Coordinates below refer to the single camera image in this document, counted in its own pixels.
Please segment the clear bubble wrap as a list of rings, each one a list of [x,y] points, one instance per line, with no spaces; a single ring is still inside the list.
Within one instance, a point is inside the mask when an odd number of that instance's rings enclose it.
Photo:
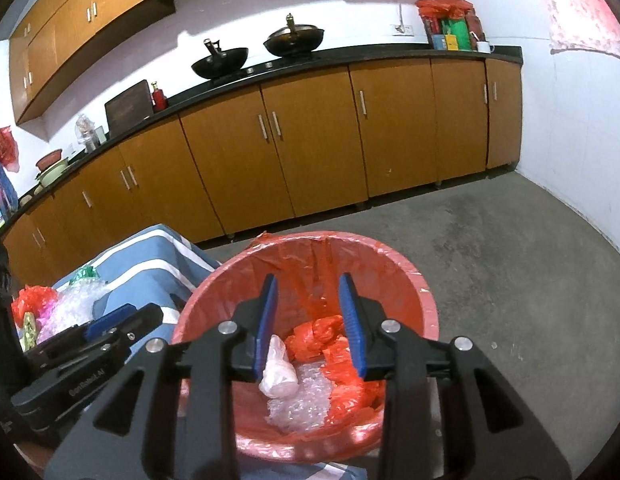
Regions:
[[[94,304],[106,292],[107,283],[100,278],[76,278],[64,285],[52,306],[47,307],[39,318],[37,344],[63,330],[91,322],[94,319]]]

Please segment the green paw print bag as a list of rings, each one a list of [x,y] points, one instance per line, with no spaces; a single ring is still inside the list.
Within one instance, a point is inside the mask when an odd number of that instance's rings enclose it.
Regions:
[[[38,328],[37,320],[32,312],[26,312],[22,319],[22,348],[31,350],[37,345]]]

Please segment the small clear plastic bag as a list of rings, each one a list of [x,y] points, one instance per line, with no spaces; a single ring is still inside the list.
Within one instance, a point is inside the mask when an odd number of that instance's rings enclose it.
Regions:
[[[288,360],[287,348],[278,335],[272,335],[259,390],[269,399],[278,400],[298,391],[296,368]]]

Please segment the small green plastic wrapper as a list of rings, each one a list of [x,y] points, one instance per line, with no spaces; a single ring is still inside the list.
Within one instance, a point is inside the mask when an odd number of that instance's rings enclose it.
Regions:
[[[99,280],[101,275],[98,274],[94,266],[82,266],[69,280],[69,285],[73,285],[81,281]]]

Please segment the red plastic trash basket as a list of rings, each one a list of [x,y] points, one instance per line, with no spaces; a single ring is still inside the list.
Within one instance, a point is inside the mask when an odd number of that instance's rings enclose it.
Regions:
[[[214,270],[193,292],[174,330],[173,342],[198,338],[227,320],[241,302],[255,298],[264,278],[278,279],[274,332],[295,364],[321,358],[335,364],[327,380],[336,401],[324,426],[307,432],[267,422],[267,399],[254,384],[234,384],[236,447],[270,462],[346,460],[380,445],[383,382],[366,384],[346,358],[338,279],[351,274],[357,291],[380,302],[388,318],[421,336],[437,339],[438,312],[424,276],[412,262],[378,240],[346,232],[259,235],[248,248]]]

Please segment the blue white striped tablecloth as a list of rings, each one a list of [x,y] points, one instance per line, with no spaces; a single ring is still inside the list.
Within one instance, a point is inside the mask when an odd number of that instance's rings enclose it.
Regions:
[[[147,304],[161,307],[162,323],[132,344],[131,351],[137,352],[152,338],[172,339],[185,304],[220,262],[168,226],[156,224],[105,249],[83,266],[94,266],[108,289],[94,304],[92,321],[124,304],[138,309]],[[56,292],[78,269],[54,285]]]

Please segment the green basin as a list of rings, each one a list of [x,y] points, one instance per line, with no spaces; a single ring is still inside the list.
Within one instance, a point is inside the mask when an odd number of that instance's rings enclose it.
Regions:
[[[46,168],[38,176],[37,180],[42,188],[47,188],[55,180],[57,180],[69,166],[69,160],[62,158],[58,162],[54,162],[53,165]]]

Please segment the pink blue curtain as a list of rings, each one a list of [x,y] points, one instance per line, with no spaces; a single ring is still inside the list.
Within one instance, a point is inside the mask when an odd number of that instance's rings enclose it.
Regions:
[[[5,221],[18,209],[18,196],[7,173],[8,171],[0,164],[0,208]]]

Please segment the lower wooden cabinets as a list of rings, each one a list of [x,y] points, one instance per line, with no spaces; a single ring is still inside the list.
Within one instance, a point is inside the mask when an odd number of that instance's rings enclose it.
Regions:
[[[519,160],[522,69],[410,58],[321,70],[176,114],[92,162],[4,237],[49,285],[162,223],[194,243]]]

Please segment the wooden cabinets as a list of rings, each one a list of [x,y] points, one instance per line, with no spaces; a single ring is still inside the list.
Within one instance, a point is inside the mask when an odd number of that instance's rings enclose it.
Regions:
[[[49,285],[162,223],[194,243],[519,160],[522,69],[410,58],[321,70],[176,114],[92,162],[4,237]]]
[[[16,124],[40,117],[103,55],[174,12],[173,0],[37,0],[10,38]]]

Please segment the red basin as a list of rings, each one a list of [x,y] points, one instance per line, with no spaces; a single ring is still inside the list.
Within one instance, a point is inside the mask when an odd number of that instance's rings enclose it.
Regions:
[[[63,154],[63,151],[60,148],[52,152],[49,152],[48,154],[44,155],[36,162],[37,168],[41,172],[47,170],[48,167],[53,166],[54,164],[56,164],[56,162],[59,162],[62,159],[62,154]]]

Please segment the clear jar with bag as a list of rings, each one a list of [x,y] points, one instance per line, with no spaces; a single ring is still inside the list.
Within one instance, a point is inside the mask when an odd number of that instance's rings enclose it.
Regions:
[[[75,134],[78,143],[87,153],[94,152],[107,141],[104,129],[94,125],[94,122],[85,114],[78,116],[75,123]]]

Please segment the hanging red plastic bag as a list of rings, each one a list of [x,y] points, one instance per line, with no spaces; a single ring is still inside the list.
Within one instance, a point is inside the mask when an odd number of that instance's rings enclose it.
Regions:
[[[0,164],[11,172],[19,172],[18,145],[10,127],[0,128]]]

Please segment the dark cutting board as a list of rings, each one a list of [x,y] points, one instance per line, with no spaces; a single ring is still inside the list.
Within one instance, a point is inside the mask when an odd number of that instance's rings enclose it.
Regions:
[[[111,136],[119,136],[153,116],[153,101],[148,81],[142,79],[108,101],[105,104],[105,112]]]

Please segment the red bottle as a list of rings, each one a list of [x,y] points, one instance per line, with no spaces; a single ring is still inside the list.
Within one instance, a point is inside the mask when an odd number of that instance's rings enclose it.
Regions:
[[[165,93],[158,87],[158,83],[156,81],[150,84],[152,86],[152,101],[153,101],[153,109],[154,112],[161,112],[165,110],[168,106],[168,101],[165,96]]]

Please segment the black wok left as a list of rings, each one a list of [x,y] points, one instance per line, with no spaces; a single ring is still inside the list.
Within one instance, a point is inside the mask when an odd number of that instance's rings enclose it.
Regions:
[[[215,80],[235,74],[244,67],[248,58],[247,48],[222,50],[220,41],[211,41],[209,38],[204,40],[204,46],[209,55],[191,66],[200,78]]]

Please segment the black wok with lid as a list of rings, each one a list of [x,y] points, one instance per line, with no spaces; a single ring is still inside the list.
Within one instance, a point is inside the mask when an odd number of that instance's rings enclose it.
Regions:
[[[272,32],[263,43],[279,58],[299,58],[315,51],[323,42],[324,30],[309,24],[297,24],[293,14],[286,15],[286,26]]]

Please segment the white mug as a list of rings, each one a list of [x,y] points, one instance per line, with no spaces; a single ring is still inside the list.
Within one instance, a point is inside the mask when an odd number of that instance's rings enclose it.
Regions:
[[[489,54],[494,52],[494,46],[489,44],[488,41],[478,41],[476,47],[477,51],[480,53]]]

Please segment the red bag of groceries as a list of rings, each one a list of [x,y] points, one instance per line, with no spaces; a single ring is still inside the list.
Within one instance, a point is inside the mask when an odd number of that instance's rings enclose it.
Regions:
[[[417,0],[415,5],[435,50],[478,51],[486,40],[474,4],[467,0]]]

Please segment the upper wooden cabinets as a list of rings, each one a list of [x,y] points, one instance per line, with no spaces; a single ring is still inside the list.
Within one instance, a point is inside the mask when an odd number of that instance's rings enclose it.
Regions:
[[[174,12],[173,0],[37,0],[10,38],[16,124],[40,117],[103,55]]]

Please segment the pink floral window curtain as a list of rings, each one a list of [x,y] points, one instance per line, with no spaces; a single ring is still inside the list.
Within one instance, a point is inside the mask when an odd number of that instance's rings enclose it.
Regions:
[[[545,0],[551,53],[595,52],[620,59],[620,23],[605,0]]]

